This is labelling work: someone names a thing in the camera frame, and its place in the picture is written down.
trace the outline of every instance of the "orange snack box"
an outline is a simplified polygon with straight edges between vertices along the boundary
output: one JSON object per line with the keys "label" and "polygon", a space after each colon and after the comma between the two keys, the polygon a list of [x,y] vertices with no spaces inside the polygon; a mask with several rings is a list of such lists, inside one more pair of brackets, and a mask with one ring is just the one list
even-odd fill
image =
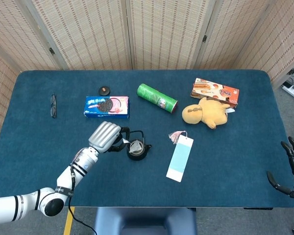
{"label": "orange snack box", "polygon": [[235,108],[238,105],[239,93],[239,89],[196,78],[191,97],[199,99],[211,97],[221,103],[231,105],[231,108]]}

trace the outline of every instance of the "cookie package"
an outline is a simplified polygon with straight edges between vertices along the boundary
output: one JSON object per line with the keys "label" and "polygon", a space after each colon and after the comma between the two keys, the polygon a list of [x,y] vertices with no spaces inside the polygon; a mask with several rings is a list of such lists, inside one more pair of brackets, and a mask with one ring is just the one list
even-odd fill
{"label": "cookie package", "polygon": [[88,118],[128,118],[128,96],[87,96],[84,115]]}
{"label": "cookie package", "polygon": [[229,104],[231,108],[235,108],[238,105],[239,93],[239,89],[196,78],[191,97],[199,99],[211,97],[221,103]]}

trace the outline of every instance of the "blue table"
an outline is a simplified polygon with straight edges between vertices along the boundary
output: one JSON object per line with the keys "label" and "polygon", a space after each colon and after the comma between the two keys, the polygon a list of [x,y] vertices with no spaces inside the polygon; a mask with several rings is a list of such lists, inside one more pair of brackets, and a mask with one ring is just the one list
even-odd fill
{"label": "blue table", "polygon": [[[240,89],[228,123],[209,129],[186,124],[183,108],[201,77]],[[173,114],[136,95],[141,83],[179,100]],[[100,86],[130,97],[129,119],[86,118],[85,97]],[[57,95],[57,118],[50,96]],[[147,157],[126,151],[99,155],[75,189],[74,206],[111,207],[292,207],[294,200],[268,183],[269,169],[292,187],[283,123],[268,75],[259,70],[26,71],[19,75],[0,134],[0,197],[55,187],[76,152],[88,146],[98,125],[112,121],[141,129],[152,144]],[[168,134],[187,130],[194,144],[181,183],[166,178],[175,145]]]}

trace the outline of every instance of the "pringles can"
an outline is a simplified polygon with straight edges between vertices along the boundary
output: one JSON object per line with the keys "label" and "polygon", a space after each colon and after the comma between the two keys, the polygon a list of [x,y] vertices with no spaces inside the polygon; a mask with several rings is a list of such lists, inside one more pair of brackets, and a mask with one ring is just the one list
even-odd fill
{"label": "pringles can", "polygon": [[177,100],[173,99],[161,92],[158,92],[154,88],[142,83],[137,89],[137,95],[150,101],[151,103],[158,105],[160,108],[172,113],[176,106]]}

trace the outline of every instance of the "teddy bear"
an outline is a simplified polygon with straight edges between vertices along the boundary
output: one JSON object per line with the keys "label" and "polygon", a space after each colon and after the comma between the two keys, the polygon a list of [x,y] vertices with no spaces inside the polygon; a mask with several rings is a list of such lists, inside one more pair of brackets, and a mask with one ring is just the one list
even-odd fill
{"label": "teddy bear", "polygon": [[198,104],[187,106],[182,112],[182,118],[186,123],[197,124],[202,121],[211,129],[215,129],[217,125],[227,122],[225,110],[229,107],[229,104],[222,104],[213,99],[208,100],[205,97]]}

